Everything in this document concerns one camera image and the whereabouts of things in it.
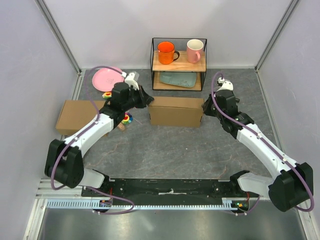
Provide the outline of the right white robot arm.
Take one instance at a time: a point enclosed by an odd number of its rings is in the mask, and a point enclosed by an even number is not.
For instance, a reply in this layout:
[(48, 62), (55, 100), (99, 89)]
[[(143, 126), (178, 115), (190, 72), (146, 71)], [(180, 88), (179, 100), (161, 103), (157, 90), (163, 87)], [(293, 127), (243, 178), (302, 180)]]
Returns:
[(268, 197), (282, 212), (292, 208), (311, 212), (315, 207), (312, 167), (284, 154), (247, 114), (238, 110), (237, 103), (231, 90), (212, 91), (202, 106), (203, 113), (218, 118), (222, 128), (245, 145), (271, 176), (263, 177), (246, 170), (239, 172), (229, 184), (230, 193), (235, 197), (245, 192)]

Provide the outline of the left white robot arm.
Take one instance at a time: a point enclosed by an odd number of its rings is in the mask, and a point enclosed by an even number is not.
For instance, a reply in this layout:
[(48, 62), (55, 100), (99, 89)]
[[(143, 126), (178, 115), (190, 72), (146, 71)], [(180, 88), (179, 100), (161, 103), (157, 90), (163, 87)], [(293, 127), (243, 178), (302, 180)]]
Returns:
[(143, 109), (154, 98), (148, 95), (137, 83), (115, 84), (102, 107), (96, 107), (95, 117), (82, 129), (64, 140), (54, 139), (48, 147), (44, 173), (51, 180), (71, 189), (77, 186), (91, 187), (99, 197), (106, 196), (110, 185), (105, 175), (94, 169), (85, 168), (83, 157), (87, 151), (104, 135), (114, 130), (132, 108)]

